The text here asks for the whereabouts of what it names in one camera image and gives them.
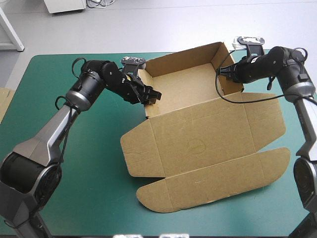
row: cardboard sheet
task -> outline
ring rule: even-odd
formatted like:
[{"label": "cardboard sheet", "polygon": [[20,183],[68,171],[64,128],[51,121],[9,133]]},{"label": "cardboard sheet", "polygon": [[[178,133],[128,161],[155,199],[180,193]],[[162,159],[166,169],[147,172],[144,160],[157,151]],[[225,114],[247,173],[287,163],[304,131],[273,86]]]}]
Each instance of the cardboard sheet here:
[{"label": "cardboard sheet", "polygon": [[[148,119],[121,138],[134,177],[163,178],[137,191],[156,212],[174,212],[269,185],[285,172],[289,151],[258,153],[285,133],[278,100],[233,104],[215,90],[215,70],[228,55],[223,43],[173,53],[147,62],[139,74],[162,93],[145,107]],[[223,66],[232,64],[228,57]],[[241,93],[242,84],[219,77],[233,101],[275,96]]]},{"label": "cardboard sheet", "polygon": [[0,123],[8,109],[15,91],[8,88],[0,88]]}]

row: box flap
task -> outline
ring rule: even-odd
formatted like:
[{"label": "box flap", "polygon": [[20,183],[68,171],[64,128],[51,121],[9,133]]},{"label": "box flap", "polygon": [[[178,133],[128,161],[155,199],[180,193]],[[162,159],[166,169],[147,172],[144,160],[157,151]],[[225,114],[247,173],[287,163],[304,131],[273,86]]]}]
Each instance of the box flap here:
[{"label": "box flap", "polygon": [[169,177],[256,153],[284,132],[277,100],[243,105],[217,98],[148,119],[123,135],[121,146],[130,175]]},{"label": "box flap", "polygon": [[175,212],[260,188],[277,180],[289,164],[286,148],[256,153],[171,176],[138,189],[137,198],[156,212]]},{"label": "box flap", "polygon": [[[228,53],[229,53],[229,50],[226,47],[226,45],[221,44],[217,53],[214,55],[214,57],[211,60],[211,63],[215,71],[220,67],[221,62],[226,58]],[[226,67],[232,64],[234,64],[234,60],[232,56],[229,55],[227,59],[224,61],[222,67]],[[220,75],[218,78],[219,78],[219,82],[221,84],[221,88],[224,95],[228,95],[235,92],[241,92],[243,89],[243,84],[235,83],[232,80],[227,80],[225,76]]]},{"label": "box flap", "polygon": [[0,123],[8,109],[15,91],[8,88],[0,88]]},{"label": "box flap", "polygon": [[152,77],[181,71],[187,68],[210,63],[213,56],[222,45],[221,42],[199,46],[147,61],[146,70]]}]

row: green table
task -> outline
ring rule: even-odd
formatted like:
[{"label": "green table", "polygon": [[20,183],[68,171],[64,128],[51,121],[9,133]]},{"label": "green table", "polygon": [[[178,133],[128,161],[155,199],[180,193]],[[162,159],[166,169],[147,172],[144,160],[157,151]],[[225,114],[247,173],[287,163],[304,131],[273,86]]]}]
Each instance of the green table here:
[{"label": "green table", "polygon": [[[32,58],[0,124],[0,158],[15,144],[32,137],[56,112],[55,98],[64,95],[75,78],[71,64],[79,56],[111,60],[123,56],[151,59],[166,53],[105,55],[42,55]],[[239,60],[242,52],[235,52]],[[267,80],[246,85],[247,92],[265,92]],[[280,94],[277,81],[272,92]],[[83,112],[69,134],[63,178],[41,212],[53,235],[112,235],[189,233],[196,236],[285,236],[305,217],[306,211],[293,179],[295,153],[303,144],[292,104],[280,99],[287,126],[284,136],[264,150],[288,147],[291,163],[270,186],[211,204],[169,214],[143,207],[136,190],[155,178],[128,174],[120,137],[145,119],[142,105],[131,105],[105,90],[88,112]],[[12,234],[0,223],[0,234]]]}]

